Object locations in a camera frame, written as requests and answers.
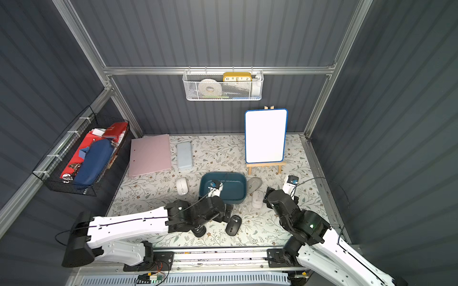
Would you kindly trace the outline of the glossy white mouse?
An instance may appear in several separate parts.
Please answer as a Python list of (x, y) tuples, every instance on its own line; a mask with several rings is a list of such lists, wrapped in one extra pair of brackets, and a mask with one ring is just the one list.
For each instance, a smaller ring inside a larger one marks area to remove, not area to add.
[(177, 189), (178, 195), (186, 195), (186, 194), (188, 194), (187, 179), (184, 178), (184, 177), (178, 178), (177, 181), (176, 181), (176, 189)]

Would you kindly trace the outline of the dark grey mouse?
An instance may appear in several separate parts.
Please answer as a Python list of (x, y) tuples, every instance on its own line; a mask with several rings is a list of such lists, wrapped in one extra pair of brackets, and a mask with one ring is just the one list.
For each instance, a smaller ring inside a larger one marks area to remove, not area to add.
[(242, 225), (242, 218), (238, 215), (233, 215), (225, 228), (225, 232), (227, 235), (230, 237), (234, 237), (237, 235), (238, 231), (240, 230), (240, 227)]

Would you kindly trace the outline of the beige white mouse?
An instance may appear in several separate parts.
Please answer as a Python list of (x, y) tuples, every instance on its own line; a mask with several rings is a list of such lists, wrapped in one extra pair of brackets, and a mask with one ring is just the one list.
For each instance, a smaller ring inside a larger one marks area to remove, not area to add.
[(252, 177), (247, 182), (247, 193), (257, 191), (262, 186), (262, 179), (258, 177)]

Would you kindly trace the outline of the teal storage box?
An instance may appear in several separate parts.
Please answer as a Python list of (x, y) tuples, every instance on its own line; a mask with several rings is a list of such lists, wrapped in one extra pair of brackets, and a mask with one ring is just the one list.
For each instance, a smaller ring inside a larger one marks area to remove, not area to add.
[(210, 172), (202, 176), (199, 187), (199, 199), (210, 192), (215, 186), (214, 181), (223, 185), (219, 196), (226, 204), (241, 204), (247, 196), (247, 180), (241, 173)]

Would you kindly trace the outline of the black mouse with logo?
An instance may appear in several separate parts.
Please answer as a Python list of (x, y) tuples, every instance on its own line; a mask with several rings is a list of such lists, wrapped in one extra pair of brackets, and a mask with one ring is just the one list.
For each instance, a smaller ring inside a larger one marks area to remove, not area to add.
[(198, 226), (196, 228), (193, 228), (192, 229), (192, 233), (197, 238), (203, 237), (206, 234), (206, 226), (205, 225), (201, 225), (201, 226)]

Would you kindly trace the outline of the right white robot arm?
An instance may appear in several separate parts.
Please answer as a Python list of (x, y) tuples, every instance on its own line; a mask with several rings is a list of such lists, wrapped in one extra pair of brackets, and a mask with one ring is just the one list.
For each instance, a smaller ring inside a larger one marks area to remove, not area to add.
[(377, 268), (354, 250), (317, 213), (302, 210), (283, 190), (268, 188), (263, 199), (291, 237), (279, 251), (268, 251), (272, 267), (302, 266), (336, 286), (405, 286), (407, 281)]

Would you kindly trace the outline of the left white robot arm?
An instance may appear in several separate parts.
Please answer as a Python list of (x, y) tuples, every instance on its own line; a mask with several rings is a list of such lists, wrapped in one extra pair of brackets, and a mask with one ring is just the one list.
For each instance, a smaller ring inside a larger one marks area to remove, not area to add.
[(69, 230), (62, 267), (77, 268), (95, 261), (123, 263), (134, 270), (154, 265), (153, 246), (127, 239), (175, 232), (202, 237), (210, 221), (228, 222), (232, 207), (219, 197), (203, 197), (195, 203), (176, 200), (163, 207), (123, 216), (93, 216), (82, 212)]

